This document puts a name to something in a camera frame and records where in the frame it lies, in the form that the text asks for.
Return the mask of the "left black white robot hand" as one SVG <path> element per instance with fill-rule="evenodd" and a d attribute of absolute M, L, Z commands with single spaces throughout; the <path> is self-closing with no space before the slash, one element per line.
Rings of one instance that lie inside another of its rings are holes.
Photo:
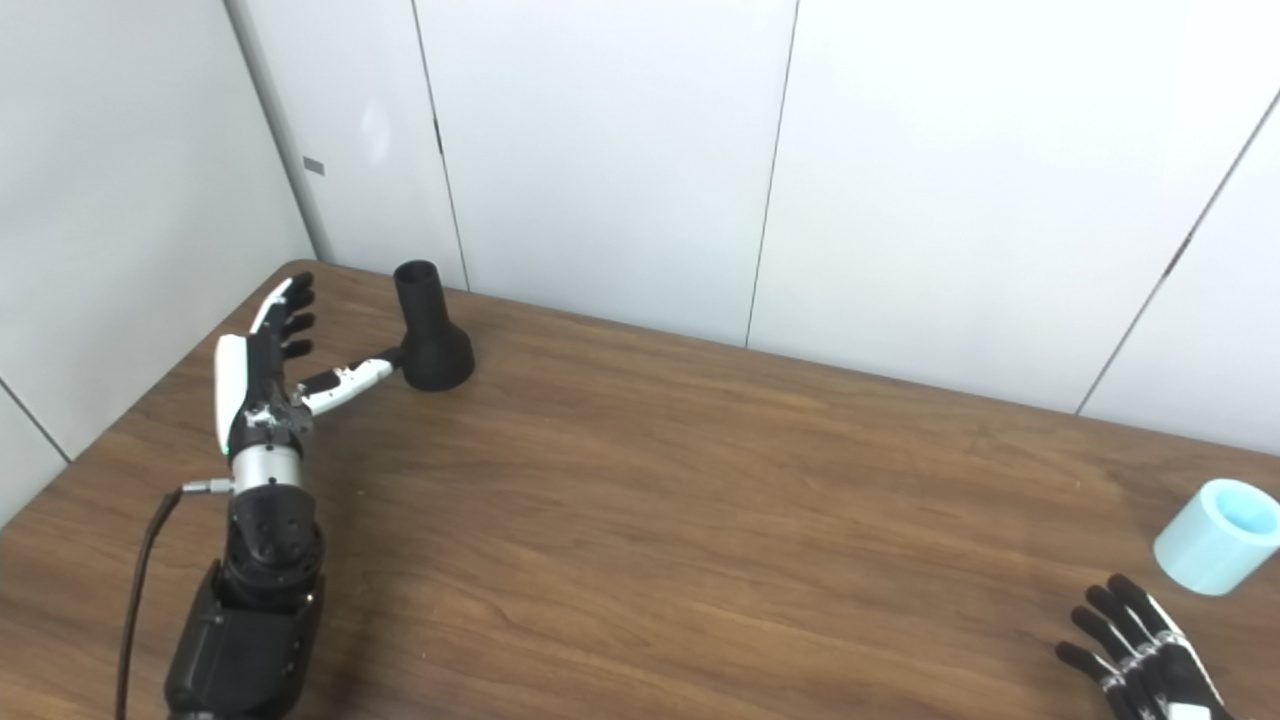
<path fill-rule="evenodd" d="M 289 380 L 285 363 L 308 355 L 314 343 L 298 334 L 315 323 L 314 274 L 291 275 L 260 304 L 244 334 L 223 334 L 214 352 L 215 429 L 221 452 L 234 459 L 256 446 L 298 447 L 314 418 L 372 388 L 401 369 L 403 351 Z"/>

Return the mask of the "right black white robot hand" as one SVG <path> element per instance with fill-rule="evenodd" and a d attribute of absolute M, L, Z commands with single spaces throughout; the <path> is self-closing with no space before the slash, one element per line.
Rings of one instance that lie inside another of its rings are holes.
<path fill-rule="evenodd" d="M 1071 623 L 1101 653 L 1068 641 L 1055 656 L 1087 676 L 1115 719 L 1234 719 L 1185 632 L 1123 574 L 1084 591 Z"/>

